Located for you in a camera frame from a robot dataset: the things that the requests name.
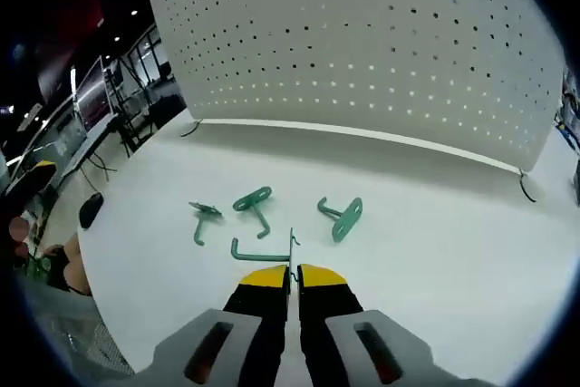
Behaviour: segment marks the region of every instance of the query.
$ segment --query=green metal hook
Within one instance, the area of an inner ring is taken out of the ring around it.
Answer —
[[[196,244],[200,247],[206,245],[206,243],[201,240],[201,226],[204,221],[210,220],[212,218],[222,218],[222,214],[219,210],[214,208],[213,206],[206,206],[205,204],[193,203],[189,202],[189,205],[195,208],[198,211],[198,226],[196,227],[196,231],[193,234],[193,240]]]
[[[260,209],[257,207],[257,204],[261,201],[264,201],[265,199],[270,198],[271,195],[272,188],[264,186],[258,189],[257,191],[254,191],[251,194],[246,195],[243,198],[240,198],[238,201],[234,203],[233,206],[234,210],[237,212],[248,210],[249,208],[254,210],[254,212],[257,215],[257,218],[260,220],[262,226],[264,227],[264,230],[258,233],[257,235],[258,239],[261,239],[262,237],[265,237],[270,234],[270,226],[268,225],[266,218],[264,218],[264,215],[262,215]]]
[[[333,225],[333,240],[334,242],[341,242],[361,217],[363,213],[363,201],[358,197],[355,198],[344,212],[328,208],[325,204],[326,197],[323,197],[318,201],[318,210],[336,221]]]
[[[250,262],[291,262],[293,244],[300,245],[294,237],[293,230],[290,228],[290,252],[288,255],[264,255],[264,254],[241,254],[237,252],[239,241],[237,237],[232,239],[231,253],[236,260],[247,260]]]

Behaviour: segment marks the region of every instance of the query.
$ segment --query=white table surface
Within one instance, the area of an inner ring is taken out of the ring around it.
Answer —
[[[575,155],[553,131],[532,179],[530,203],[515,174],[409,145],[337,133],[202,123],[186,138],[187,111],[143,145],[104,191],[89,230],[79,228],[92,293],[113,339],[139,371],[155,345],[210,307],[239,280],[273,264],[240,251],[286,254],[295,265],[332,268],[365,309],[379,309],[425,340],[435,362],[462,377],[506,383],[534,355],[562,313],[580,246],[580,210],[570,188]],[[232,204],[262,186],[272,233]],[[316,210],[362,217],[341,244]],[[215,205],[199,247],[188,201]],[[276,385],[304,385],[296,296]]]
[[[109,124],[116,116],[117,115],[114,113],[105,115],[101,120],[99,120],[99,122],[92,126],[92,129],[87,131],[87,138],[82,142],[81,147],[79,147],[79,149],[74,152],[66,167],[64,167],[62,175],[63,178],[71,172],[76,171],[82,165],[82,162],[87,157],[87,152],[89,149],[107,131]]]

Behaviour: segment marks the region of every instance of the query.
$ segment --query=perforated panel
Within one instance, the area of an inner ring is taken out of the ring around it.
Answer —
[[[150,0],[197,118],[307,121],[531,169],[562,50],[533,0]]]

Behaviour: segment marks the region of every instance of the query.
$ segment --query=person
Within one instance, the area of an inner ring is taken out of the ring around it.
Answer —
[[[63,291],[91,295],[89,280],[84,272],[79,236],[72,235],[64,245],[53,245],[44,250],[43,256],[51,261],[47,284]]]
[[[30,233],[30,224],[21,215],[25,205],[48,185],[55,172],[56,165],[53,162],[42,161],[26,171],[10,187],[5,159],[0,152],[0,263],[3,266],[22,268],[31,261],[37,261],[24,242]],[[50,269],[47,270],[48,285],[67,292],[91,294],[76,233],[64,246],[48,247],[43,256],[50,260]]]

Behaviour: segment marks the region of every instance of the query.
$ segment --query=green wall hook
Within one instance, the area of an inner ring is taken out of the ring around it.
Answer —
[[[266,222],[266,219],[264,218],[264,215],[262,215],[262,212],[260,212],[260,209],[257,207],[257,204],[261,201],[264,201],[265,199],[270,198],[271,195],[272,188],[264,186],[258,189],[257,191],[252,192],[251,194],[246,195],[243,198],[240,198],[238,201],[234,203],[234,210],[237,212],[242,212],[244,210],[248,210],[249,208],[254,210],[258,219],[262,223],[262,226],[264,226],[264,230],[258,233],[257,235],[258,239],[261,239],[262,237],[270,234],[270,226]]]
[[[221,212],[212,206],[206,206],[205,204],[189,202],[189,205],[198,211],[198,226],[196,227],[196,232],[193,234],[193,240],[200,247],[206,245],[206,243],[201,240],[201,225],[204,221],[210,220],[212,218],[222,218]]]
[[[239,241],[237,237],[232,239],[232,257],[236,260],[247,260],[250,262],[288,262],[290,263],[292,258],[292,246],[293,244],[300,245],[296,238],[294,237],[293,230],[290,228],[290,250],[288,255],[266,255],[266,254],[241,254],[237,252],[237,247]]]
[[[358,197],[355,198],[349,207],[342,213],[328,208],[325,204],[326,197],[318,201],[318,210],[336,220],[333,225],[333,240],[334,242],[340,242],[346,235],[348,235],[348,232],[351,231],[351,228],[353,228],[356,221],[361,217],[361,214],[363,213],[363,201]]]

